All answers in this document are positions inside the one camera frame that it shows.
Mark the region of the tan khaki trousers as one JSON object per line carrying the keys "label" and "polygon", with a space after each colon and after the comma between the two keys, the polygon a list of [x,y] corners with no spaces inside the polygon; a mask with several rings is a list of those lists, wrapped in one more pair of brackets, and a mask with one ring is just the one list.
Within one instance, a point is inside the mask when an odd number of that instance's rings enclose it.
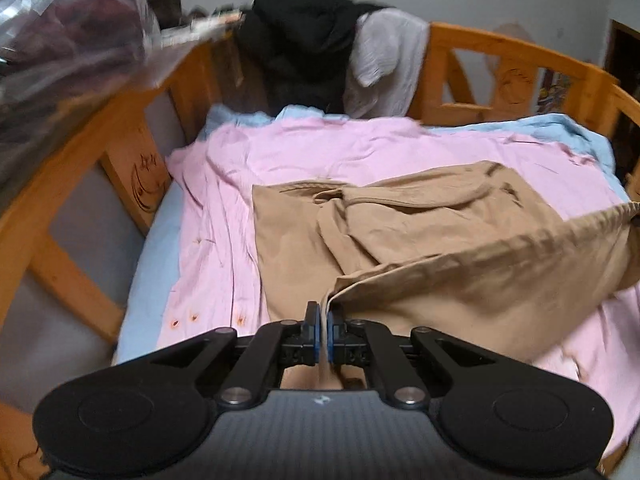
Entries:
{"label": "tan khaki trousers", "polygon": [[358,186],[255,186],[270,318],[311,300],[405,335],[419,325],[521,361],[543,356],[639,279],[639,207],[565,219],[483,160]]}

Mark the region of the clear plastic bag of clothes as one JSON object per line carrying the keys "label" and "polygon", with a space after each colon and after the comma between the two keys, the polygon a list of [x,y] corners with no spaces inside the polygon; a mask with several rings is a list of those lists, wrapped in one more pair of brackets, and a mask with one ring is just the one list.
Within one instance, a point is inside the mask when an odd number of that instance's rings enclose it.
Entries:
{"label": "clear plastic bag of clothes", "polygon": [[1,196],[145,58],[138,0],[1,0]]}

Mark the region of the pink bed sheet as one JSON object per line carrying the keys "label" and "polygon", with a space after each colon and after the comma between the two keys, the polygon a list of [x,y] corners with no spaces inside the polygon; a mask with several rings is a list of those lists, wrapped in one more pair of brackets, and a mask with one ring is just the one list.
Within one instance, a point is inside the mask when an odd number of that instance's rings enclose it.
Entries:
{"label": "pink bed sheet", "polygon": [[593,388],[639,421],[637,205],[608,140],[553,116],[226,122],[174,151],[179,276],[157,343],[251,335],[309,301],[425,325]]}

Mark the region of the light blue bed sheet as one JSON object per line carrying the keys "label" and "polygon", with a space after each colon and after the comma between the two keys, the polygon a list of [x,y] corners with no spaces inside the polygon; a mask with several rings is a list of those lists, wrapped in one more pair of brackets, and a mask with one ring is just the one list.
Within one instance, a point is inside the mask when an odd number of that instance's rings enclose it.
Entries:
{"label": "light blue bed sheet", "polygon": [[276,117],[213,106],[195,141],[167,159],[171,185],[132,282],[118,357],[230,326],[268,321],[257,269],[256,185],[364,185],[441,166],[500,162],[563,218],[623,203],[610,142],[563,114],[465,127],[407,117],[350,119],[290,105]]}

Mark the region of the dark brown bag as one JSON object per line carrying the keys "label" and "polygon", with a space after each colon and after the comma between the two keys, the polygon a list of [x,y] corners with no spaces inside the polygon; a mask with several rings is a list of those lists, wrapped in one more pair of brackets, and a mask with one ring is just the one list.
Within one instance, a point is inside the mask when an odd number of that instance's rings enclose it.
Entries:
{"label": "dark brown bag", "polygon": [[160,30],[190,25],[190,18],[183,13],[182,0],[146,0]]}

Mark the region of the wooden bed frame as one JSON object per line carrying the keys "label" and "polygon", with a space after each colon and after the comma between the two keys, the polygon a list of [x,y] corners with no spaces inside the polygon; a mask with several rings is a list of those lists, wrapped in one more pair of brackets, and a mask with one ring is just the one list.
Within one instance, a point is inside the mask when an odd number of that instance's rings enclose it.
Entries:
{"label": "wooden bed frame", "polygon": [[[429,126],[523,117],[541,70],[567,76],[562,104],[586,128],[612,136],[621,117],[637,120],[639,103],[602,68],[495,32],[435,23],[408,114]],[[142,202],[130,176],[142,155],[157,153],[146,108],[168,96],[184,137],[192,141],[215,103],[232,93],[264,108],[256,68],[240,58],[231,34],[160,52],[108,98],[61,106],[66,135],[1,213],[1,307],[9,311],[22,279],[30,276],[82,327],[116,344],[124,308],[99,288],[58,244],[51,226],[95,210],[107,224],[127,218],[149,233],[163,191]]]}

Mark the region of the white cloth on rail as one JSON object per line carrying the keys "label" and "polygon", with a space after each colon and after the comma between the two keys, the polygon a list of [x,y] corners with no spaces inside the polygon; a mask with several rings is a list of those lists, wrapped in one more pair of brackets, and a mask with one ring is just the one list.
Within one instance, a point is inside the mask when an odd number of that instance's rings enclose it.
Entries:
{"label": "white cloth on rail", "polygon": [[430,24],[395,8],[360,16],[343,104],[352,118],[404,116],[416,93]]}

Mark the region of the black jacket on rail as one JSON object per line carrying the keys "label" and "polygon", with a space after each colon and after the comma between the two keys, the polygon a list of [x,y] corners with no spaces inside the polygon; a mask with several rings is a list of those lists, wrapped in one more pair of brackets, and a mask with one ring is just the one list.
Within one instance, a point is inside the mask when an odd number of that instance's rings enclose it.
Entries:
{"label": "black jacket on rail", "polygon": [[262,72],[270,112],[303,105],[342,114],[358,18],[381,9],[356,0],[254,0],[236,41]]}

